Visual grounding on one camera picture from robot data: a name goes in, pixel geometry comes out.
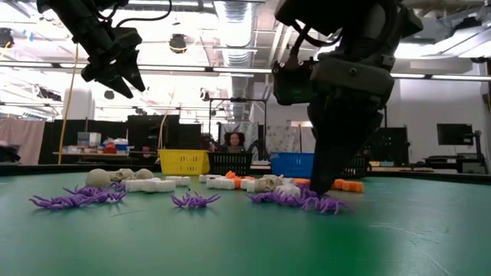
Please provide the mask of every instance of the yellow basket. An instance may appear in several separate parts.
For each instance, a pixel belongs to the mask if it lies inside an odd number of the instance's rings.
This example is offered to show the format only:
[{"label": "yellow basket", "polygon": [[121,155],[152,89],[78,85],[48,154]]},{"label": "yellow basket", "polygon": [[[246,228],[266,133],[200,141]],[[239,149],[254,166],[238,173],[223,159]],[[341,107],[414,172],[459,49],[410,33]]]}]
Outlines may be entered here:
[{"label": "yellow basket", "polygon": [[159,149],[159,157],[165,175],[198,176],[209,171],[205,150]]}]

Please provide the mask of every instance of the black panel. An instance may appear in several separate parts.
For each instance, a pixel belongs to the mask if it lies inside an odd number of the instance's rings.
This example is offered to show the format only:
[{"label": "black panel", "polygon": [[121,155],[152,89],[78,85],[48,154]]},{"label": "black panel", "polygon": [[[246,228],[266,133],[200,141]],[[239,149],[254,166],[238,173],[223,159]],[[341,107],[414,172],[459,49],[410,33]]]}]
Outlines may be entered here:
[{"label": "black panel", "polygon": [[392,161],[397,166],[409,164],[409,143],[405,127],[381,127],[364,147],[373,161]]}]

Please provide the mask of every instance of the wire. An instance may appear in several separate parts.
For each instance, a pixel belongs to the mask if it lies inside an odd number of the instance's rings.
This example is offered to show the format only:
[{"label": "wire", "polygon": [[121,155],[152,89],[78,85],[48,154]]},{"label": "wire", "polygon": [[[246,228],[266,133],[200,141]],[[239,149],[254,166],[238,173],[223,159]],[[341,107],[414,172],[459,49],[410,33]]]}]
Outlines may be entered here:
[{"label": "wire", "polygon": [[171,11],[172,11],[172,0],[169,0],[169,10],[167,11],[167,13],[165,15],[162,15],[162,16],[157,17],[157,18],[126,18],[126,19],[122,20],[121,22],[117,23],[116,28],[121,27],[122,24],[127,23],[129,21],[159,21],[159,20],[167,18],[170,15]]},{"label": "wire", "polygon": [[[172,91],[172,96],[170,96],[170,102],[169,102],[169,107],[172,105],[172,101],[174,100],[174,94],[176,93],[176,88],[174,87],[174,90]],[[166,113],[163,115],[162,123],[160,123],[160,131],[159,131],[159,141],[157,144],[157,149],[162,149],[163,144],[162,144],[162,129],[163,129],[163,124],[165,123],[167,119],[167,114],[169,113],[169,109],[166,110]]]},{"label": "wire", "polygon": [[5,47],[3,48],[3,51],[2,51],[2,54],[0,54],[0,59],[3,58],[3,56],[5,55],[5,53],[7,52],[7,49],[8,49],[8,46],[10,46],[10,41],[7,42],[7,44],[5,45]]},{"label": "wire", "polygon": [[58,165],[61,165],[61,156],[63,155],[64,132],[67,128],[67,117],[68,117],[68,111],[70,110],[71,93],[74,90],[75,74],[77,73],[77,63],[78,63],[78,44],[77,44],[77,47],[75,48],[74,70],[71,73],[70,90],[68,91],[67,106],[65,107],[65,110],[64,110],[63,126],[61,127],[60,146],[58,147]]},{"label": "wire", "polygon": [[303,30],[299,33],[297,40],[293,44],[292,49],[290,50],[290,56],[298,56],[298,52],[300,51],[300,46],[302,46],[302,42],[305,40],[305,37],[308,35],[311,26],[306,25]]}]

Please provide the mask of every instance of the monitor screen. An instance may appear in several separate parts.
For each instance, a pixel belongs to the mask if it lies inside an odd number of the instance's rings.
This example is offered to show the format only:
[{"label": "monitor screen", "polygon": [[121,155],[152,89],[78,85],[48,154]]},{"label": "monitor screen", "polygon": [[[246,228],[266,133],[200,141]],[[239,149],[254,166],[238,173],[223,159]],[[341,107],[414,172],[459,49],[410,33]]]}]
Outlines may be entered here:
[{"label": "monitor screen", "polygon": [[473,126],[465,123],[438,123],[438,144],[441,146],[474,145]]}]

